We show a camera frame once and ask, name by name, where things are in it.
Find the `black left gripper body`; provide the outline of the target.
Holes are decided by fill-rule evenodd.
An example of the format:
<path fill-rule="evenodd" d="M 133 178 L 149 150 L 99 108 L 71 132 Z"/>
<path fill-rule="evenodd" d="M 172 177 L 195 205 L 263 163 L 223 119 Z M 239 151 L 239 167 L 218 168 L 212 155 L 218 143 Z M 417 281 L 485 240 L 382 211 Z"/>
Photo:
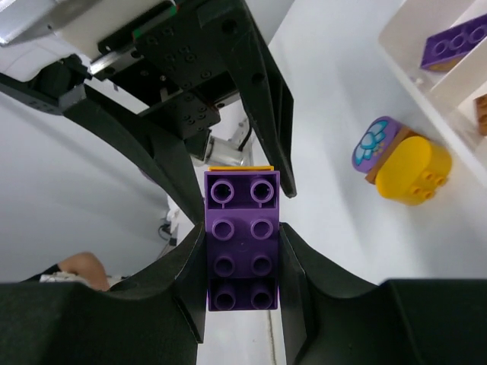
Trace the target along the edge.
<path fill-rule="evenodd" d="M 237 92 L 221 44 L 251 23 L 243 1 L 103 1 L 63 32 L 141 112 L 82 84 L 60 100 L 64 116 L 106 140 L 187 139 L 220 121 Z"/>

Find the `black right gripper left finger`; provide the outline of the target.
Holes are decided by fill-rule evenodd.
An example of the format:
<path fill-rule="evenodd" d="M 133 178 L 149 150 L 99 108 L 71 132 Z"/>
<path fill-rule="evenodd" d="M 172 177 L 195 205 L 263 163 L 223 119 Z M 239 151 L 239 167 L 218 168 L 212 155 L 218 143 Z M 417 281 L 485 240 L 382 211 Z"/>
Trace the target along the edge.
<path fill-rule="evenodd" d="M 205 333 L 205 229 L 101 292 L 78 282 L 1 286 L 3 364 L 194 364 Z"/>

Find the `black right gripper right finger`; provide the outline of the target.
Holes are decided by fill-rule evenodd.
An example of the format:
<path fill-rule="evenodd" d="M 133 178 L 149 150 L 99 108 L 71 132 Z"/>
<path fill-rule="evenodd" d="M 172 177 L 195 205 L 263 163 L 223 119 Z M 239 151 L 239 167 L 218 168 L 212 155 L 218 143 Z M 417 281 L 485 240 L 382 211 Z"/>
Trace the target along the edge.
<path fill-rule="evenodd" d="M 289 364 L 484 364 L 483 279 L 372 284 L 279 228 L 279 291 Z"/>

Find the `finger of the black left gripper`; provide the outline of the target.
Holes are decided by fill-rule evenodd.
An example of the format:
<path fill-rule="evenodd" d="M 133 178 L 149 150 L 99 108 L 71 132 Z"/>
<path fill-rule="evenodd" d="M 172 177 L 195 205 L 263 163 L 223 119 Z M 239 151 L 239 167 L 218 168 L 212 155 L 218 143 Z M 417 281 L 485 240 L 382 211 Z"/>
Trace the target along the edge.
<path fill-rule="evenodd" d="M 291 164 L 294 100 L 245 1 L 224 2 L 224 63 L 268 162 L 296 196 Z"/>
<path fill-rule="evenodd" d="M 62 114 L 134 163 L 194 224 L 204 220 L 202 194 L 181 139 L 87 85 L 62 96 Z"/>

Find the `yellow lego plate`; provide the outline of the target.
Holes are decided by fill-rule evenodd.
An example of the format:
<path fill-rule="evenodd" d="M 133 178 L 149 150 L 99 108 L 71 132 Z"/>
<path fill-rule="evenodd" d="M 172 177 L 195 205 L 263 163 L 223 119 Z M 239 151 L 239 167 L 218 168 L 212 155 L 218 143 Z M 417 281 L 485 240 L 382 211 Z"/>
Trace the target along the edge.
<path fill-rule="evenodd" d="M 208 171 L 273 171 L 274 166 L 210 166 Z"/>

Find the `purple lego brick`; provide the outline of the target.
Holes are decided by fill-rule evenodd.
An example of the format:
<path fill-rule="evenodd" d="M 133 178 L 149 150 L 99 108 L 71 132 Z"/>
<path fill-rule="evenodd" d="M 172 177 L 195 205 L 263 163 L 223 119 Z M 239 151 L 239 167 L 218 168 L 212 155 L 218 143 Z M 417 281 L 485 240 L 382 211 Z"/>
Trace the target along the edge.
<path fill-rule="evenodd" d="M 271 167 L 205 172 L 208 309 L 276 309 L 280 174 Z"/>

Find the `purple round flower lego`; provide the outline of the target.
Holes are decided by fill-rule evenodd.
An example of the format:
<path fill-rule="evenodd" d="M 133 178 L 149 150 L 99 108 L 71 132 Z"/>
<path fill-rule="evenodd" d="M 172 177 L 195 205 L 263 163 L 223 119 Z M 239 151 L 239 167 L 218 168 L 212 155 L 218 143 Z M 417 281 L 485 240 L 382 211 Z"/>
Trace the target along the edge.
<path fill-rule="evenodd" d="M 402 127 L 401 122 L 389 116 L 375 119 L 352 152 L 352 166 L 358 172 L 369 173 Z"/>

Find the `brown lego plate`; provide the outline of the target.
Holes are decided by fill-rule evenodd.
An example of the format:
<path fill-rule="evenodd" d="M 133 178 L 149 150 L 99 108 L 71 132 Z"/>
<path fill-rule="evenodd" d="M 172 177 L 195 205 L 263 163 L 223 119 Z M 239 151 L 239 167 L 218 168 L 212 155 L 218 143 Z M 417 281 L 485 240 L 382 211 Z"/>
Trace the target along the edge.
<path fill-rule="evenodd" d="M 377 162 L 375 165 L 371 168 L 371 170 L 368 172 L 368 174 L 365 177 L 365 180 L 374 185 L 375 184 L 375 179 L 377 176 L 377 173 L 379 169 L 385 164 L 387 159 L 390 157 L 390 155 L 393 153 L 393 151 L 397 148 L 397 146 L 405 139 L 411 138 L 414 136 L 419 136 L 419 133 L 415 132 L 414 130 L 410 129 L 407 126 L 403 126 L 396 136 L 393 138 L 393 140 L 387 145 L 387 147 L 384 149 L 384 151 L 380 154 Z"/>

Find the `yellow round lego brick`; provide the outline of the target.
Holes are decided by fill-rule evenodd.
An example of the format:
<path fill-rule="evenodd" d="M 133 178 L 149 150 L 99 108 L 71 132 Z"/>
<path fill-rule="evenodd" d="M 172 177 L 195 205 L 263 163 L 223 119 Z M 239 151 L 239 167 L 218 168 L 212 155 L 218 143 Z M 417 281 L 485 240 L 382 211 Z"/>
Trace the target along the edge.
<path fill-rule="evenodd" d="M 449 151 L 422 136 L 401 141 L 378 170 L 375 186 L 386 199 L 420 205 L 434 198 L 452 168 Z"/>

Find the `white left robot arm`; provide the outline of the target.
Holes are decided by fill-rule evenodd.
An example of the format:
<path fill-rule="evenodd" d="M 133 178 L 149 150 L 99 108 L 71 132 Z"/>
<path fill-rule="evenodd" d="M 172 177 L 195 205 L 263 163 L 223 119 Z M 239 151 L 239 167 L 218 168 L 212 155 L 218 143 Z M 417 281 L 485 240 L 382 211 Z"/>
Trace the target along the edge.
<path fill-rule="evenodd" d="M 118 150 L 193 222 L 186 141 L 239 97 L 286 196 L 293 97 L 244 1 L 3 1 L 1 90 Z"/>

